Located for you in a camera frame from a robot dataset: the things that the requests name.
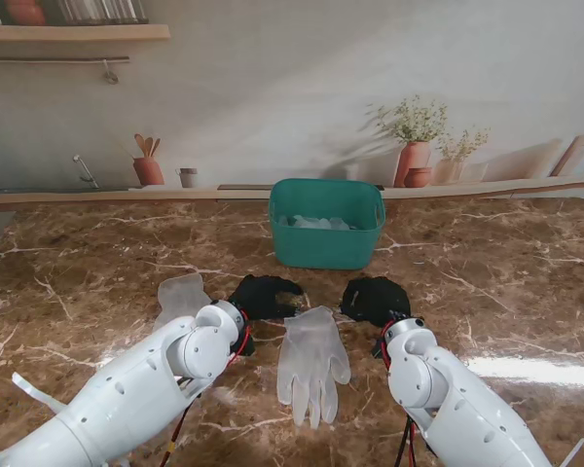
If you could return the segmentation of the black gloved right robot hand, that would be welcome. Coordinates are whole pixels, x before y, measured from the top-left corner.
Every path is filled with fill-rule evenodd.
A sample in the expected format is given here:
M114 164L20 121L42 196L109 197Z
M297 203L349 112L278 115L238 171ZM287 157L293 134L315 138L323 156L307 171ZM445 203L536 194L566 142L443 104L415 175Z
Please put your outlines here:
M352 279L343 293L340 310L354 321L368 321L379 328L412 317L407 292L384 276Z

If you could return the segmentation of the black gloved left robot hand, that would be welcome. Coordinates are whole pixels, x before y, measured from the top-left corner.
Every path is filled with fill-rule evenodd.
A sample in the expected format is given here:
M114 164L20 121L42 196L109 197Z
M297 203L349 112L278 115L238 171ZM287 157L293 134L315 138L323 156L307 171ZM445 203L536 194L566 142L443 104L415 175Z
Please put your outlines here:
M270 320L293 317L296 308L280 302L282 294L302 296L304 291L297 283L272 275L245 276L228 301L242 310L250 320Z

